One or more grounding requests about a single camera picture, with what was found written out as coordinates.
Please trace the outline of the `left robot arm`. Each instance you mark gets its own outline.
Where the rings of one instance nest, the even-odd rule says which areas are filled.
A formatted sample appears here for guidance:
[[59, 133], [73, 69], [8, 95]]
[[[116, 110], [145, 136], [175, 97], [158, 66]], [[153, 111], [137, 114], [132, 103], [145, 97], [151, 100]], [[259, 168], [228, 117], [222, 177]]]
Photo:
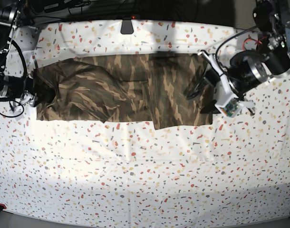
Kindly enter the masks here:
[[240, 35], [258, 29], [255, 49], [243, 49], [230, 59], [229, 67], [219, 61], [218, 53], [201, 50], [198, 55], [208, 67], [186, 98], [196, 98], [209, 85], [216, 89], [214, 99], [202, 114], [222, 114], [234, 118], [243, 108], [255, 114], [254, 102], [245, 95], [257, 86], [290, 75], [290, 7], [286, 0], [258, 0], [253, 10], [255, 26], [228, 38], [220, 47]]

